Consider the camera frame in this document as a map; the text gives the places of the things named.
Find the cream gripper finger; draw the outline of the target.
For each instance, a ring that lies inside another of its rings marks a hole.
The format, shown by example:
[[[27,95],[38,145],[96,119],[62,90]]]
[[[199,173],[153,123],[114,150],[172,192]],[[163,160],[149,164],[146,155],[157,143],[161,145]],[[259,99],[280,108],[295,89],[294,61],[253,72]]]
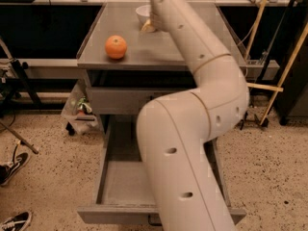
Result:
[[[151,20],[147,19],[141,27],[141,31],[146,33],[153,33],[156,31],[156,28],[152,25]]]

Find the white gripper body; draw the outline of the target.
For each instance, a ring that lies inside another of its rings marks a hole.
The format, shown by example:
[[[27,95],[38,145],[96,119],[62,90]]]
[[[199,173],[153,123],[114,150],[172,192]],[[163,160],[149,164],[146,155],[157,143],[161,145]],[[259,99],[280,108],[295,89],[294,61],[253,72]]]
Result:
[[[150,21],[158,30],[169,31],[168,9],[164,4],[151,4]]]

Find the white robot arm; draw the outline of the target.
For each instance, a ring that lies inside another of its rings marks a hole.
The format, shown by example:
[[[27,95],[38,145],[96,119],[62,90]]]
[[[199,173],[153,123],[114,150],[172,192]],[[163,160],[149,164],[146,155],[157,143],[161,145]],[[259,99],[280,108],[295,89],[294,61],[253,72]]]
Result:
[[[186,0],[150,0],[195,88],[153,99],[137,120],[138,146],[165,231],[236,231],[204,145],[244,117],[249,91],[239,65]]]

